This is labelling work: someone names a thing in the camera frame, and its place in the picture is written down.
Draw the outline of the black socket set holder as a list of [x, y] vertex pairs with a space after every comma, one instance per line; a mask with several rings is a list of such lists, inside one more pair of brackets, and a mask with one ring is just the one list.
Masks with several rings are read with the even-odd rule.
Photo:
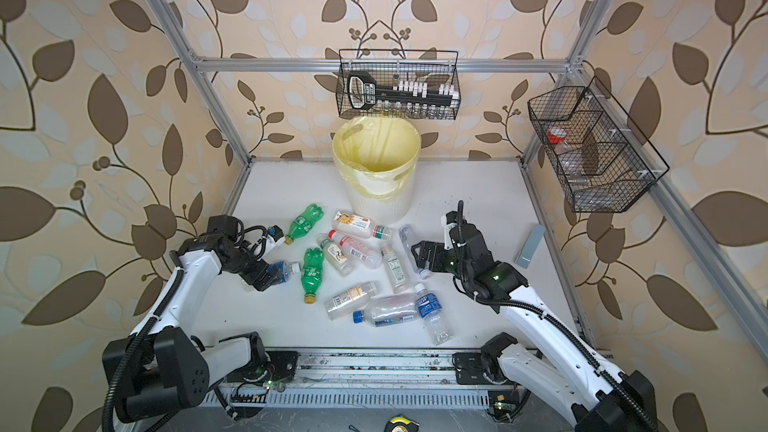
[[452, 85], [440, 84], [430, 88], [426, 82], [398, 80], [392, 86], [379, 84], [367, 72], [352, 72], [344, 83], [344, 91], [355, 110], [371, 110], [376, 106], [417, 106], [457, 109], [461, 102], [459, 91]]

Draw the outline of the green soda bottle upper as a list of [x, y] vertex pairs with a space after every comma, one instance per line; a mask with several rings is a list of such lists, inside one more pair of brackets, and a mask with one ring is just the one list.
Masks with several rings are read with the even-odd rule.
[[308, 205], [291, 223], [289, 231], [285, 235], [285, 244], [291, 245], [305, 237], [323, 216], [324, 211], [320, 206], [314, 203]]

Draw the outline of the grey blue rectangular block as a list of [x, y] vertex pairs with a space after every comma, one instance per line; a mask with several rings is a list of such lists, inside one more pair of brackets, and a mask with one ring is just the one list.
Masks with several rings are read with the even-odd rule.
[[532, 227], [529, 235], [527, 236], [523, 247], [521, 248], [520, 252], [518, 253], [515, 264], [522, 268], [527, 269], [535, 256], [535, 253], [542, 242], [544, 235], [546, 233], [546, 229], [540, 225], [536, 224]]

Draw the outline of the yellow black tape measure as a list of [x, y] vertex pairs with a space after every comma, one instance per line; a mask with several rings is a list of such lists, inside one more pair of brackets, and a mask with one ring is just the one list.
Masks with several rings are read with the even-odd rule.
[[384, 432], [419, 432], [420, 425], [402, 415], [389, 419], [384, 427]]

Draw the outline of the blue cap crushed bottle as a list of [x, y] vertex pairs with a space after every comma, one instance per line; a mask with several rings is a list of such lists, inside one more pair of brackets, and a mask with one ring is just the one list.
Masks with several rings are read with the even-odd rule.
[[363, 309], [353, 313], [353, 322], [385, 327], [412, 322], [417, 316], [415, 294], [404, 293], [372, 299]]

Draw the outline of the orange label clear bottle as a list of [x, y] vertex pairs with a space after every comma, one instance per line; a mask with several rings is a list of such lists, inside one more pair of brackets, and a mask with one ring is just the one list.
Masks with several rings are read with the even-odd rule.
[[346, 211], [335, 213], [332, 219], [332, 228], [355, 237], [375, 238], [381, 241], [390, 241], [394, 234], [391, 228], [376, 224], [370, 218]]

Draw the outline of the green soda bottle lower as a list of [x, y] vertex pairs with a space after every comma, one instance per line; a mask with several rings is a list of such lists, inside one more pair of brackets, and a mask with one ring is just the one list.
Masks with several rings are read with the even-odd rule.
[[304, 291], [304, 303], [314, 304], [323, 281], [323, 251], [309, 248], [305, 251], [302, 267], [301, 284]]

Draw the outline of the pink label clear bottle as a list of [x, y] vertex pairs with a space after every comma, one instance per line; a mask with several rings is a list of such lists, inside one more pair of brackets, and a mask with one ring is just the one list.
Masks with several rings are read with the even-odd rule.
[[369, 269], [376, 269], [382, 265], [381, 252], [362, 239], [336, 230], [329, 231], [328, 238], [339, 245], [345, 255], [360, 261]]

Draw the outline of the blue label bottle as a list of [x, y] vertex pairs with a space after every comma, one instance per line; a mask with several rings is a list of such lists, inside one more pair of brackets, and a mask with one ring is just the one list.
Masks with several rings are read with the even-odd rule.
[[453, 337], [453, 331], [438, 297], [428, 290], [423, 283], [417, 283], [414, 286], [414, 291], [417, 310], [424, 321], [425, 329], [432, 343], [436, 346], [446, 343]]
[[264, 292], [273, 286], [287, 282], [300, 272], [301, 265], [297, 262], [267, 263], [264, 260], [258, 260], [240, 273], [240, 277], [248, 286]]

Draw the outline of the red capped jar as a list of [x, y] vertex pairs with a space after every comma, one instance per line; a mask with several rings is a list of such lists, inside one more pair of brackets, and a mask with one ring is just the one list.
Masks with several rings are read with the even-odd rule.
[[567, 144], [567, 131], [559, 126], [550, 127], [547, 131], [547, 140], [555, 148]]

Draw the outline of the green soda bottle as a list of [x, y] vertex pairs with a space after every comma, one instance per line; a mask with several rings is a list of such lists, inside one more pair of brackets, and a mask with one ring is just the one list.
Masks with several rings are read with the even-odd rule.
[[323, 281], [323, 251], [309, 248], [305, 251], [302, 267], [301, 284], [304, 291], [304, 303], [314, 304]]
[[285, 235], [285, 244], [291, 245], [305, 237], [323, 216], [324, 211], [320, 206], [314, 203], [308, 205], [291, 223], [289, 231]]

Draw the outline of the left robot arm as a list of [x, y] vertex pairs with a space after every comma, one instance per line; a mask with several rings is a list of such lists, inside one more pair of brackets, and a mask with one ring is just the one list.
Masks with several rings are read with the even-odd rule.
[[237, 275], [260, 292], [277, 283], [264, 258], [284, 243], [285, 235], [278, 226], [255, 229], [261, 236], [251, 243], [246, 238], [251, 228], [233, 216], [218, 215], [209, 219], [205, 233], [171, 252], [169, 282], [131, 334], [110, 342], [102, 354], [108, 381], [102, 430], [145, 419], [158, 430], [178, 412], [200, 405], [233, 372], [256, 383], [273, 378], [275, 367], [258, 333], [231, 336], [210, 348], [190, 334], [221, 274]]

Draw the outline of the blue label bottle front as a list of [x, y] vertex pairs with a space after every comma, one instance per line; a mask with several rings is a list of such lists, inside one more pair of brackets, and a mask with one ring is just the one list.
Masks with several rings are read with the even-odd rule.
[[425, 329], [432, 343], [436, 346], [446, 343], [453, 337], [453, 331], [438, 297], [428, 290], [423, 283], [417, 283], [414, 286], [414, 291], [417, 310], [424, 321]]

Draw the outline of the green label clear bottle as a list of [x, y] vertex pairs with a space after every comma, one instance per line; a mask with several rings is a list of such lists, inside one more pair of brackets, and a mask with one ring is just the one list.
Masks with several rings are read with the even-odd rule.
[[411, 285], [410, 278], [394, 248], [391, 244], [384, 243], [381, 246], [381, 252], [392, 291], [395, 294], [407, 291]]

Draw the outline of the clear bluish water bottle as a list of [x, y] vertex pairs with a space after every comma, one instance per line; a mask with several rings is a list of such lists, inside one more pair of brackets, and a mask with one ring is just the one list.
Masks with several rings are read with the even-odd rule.
[[429, 269], [425, 269], [419, 262], [422, 246], [417, 241], [412, 226], [409, 224], [403, 225], [399, 229], [399, 238], [414, 273], [422, 280], [430, 278], [432, 272]]

